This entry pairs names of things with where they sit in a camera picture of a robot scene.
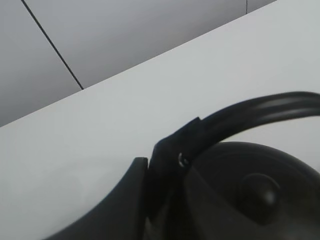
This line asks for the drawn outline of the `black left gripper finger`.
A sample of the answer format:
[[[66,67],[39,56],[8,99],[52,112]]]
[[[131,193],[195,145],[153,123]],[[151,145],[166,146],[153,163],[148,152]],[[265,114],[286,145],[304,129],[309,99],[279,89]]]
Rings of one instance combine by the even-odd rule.
[[[136,157],[113,190],[92,210],[49,240],[142,240],[148,159]]]

